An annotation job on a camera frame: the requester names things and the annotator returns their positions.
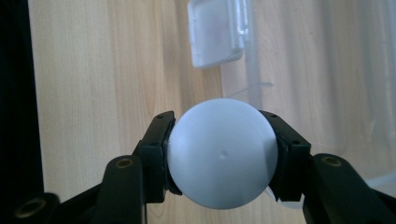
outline white container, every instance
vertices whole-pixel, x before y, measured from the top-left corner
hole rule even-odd
[[[198,7],[228,25],[209,32],[227,40],[206,48],[221,59],[194,55],[206,37]],[[224,97],[278,114],[313,154],[341,156],[371,187],[396,195],[395,1],[191,0],[189,16],[192,58],[204,62],[193,64],[221,66]]]

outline white ball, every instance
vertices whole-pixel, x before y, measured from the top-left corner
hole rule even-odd
[[[274,130],[255,108],[232,99],[200,103],[171,132],[168,164],[178,188],[209,208],[230,209],[258,197],[277,164]]]

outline wood grain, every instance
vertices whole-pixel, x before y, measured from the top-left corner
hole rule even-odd
[[[67,200],[131,154],[151,119],[221,97],[219,68],[191,67],[187,1],[30,1],[46,191]],[[230,211],[167,193],[149,223],[303,223],[263,194]]]
[[[133,152],[156,114],[174,110],[178,119],[223,96],[218,67],[191,66],[187,2],[29,1],[46,191],[64,201],[96,185],[111,159]],[[383,70],[375,60],[381,52],[370,56],[364,45],[387,35],[364,35],[375,31],[383,9],[355,0],[255,4],[261,81],[272,85],[262,89],[264,109],[313,142],[315,153],[342,154],[368,177],[394,170],[396,153],[374,150],[375,140],[366,138],[373,127],[381,132],[367,77]],[[371,11],[378,13],[364,14]],[[148,206],[148,222],[304,223],[304,217],[266,194],[218,211],[168,192],[165,203]]]

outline black metal bracket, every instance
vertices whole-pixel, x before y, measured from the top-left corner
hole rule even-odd
[[[278,162],[269,185],[282,202],[304,199],[309,224],[396,223],[396,199],[370,189],[347,161],[310,155],[311,145],[279,116],[261,111],[276,134]],[[174,112],[156,116],[132,156],[112,160],[103,182],[59,203],[43,193],[18,203],[0,223],[147,223],[146,204],[162,203],[165,191],[181,195],[167,166]]]
[[[305,166],[311,157],[311,144],[280,116],[261,112],[274,129],[278,150],[276,171],[269,187],[276,200],[299,202],[303,193]]]

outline light wood panel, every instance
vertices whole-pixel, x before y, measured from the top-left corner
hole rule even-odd
[[[395,2],[252,2],[260,73],[223,65],[224,95],[277,113],[313,154],[342,156],[396,195]]]
[[[221,96],[219,69],[191,67],[187,1],[30,1],[46,191],[67,200],[131,154],[151,119]],[[265,194],[216,211],[167,194],[149,223],[304,223]]]

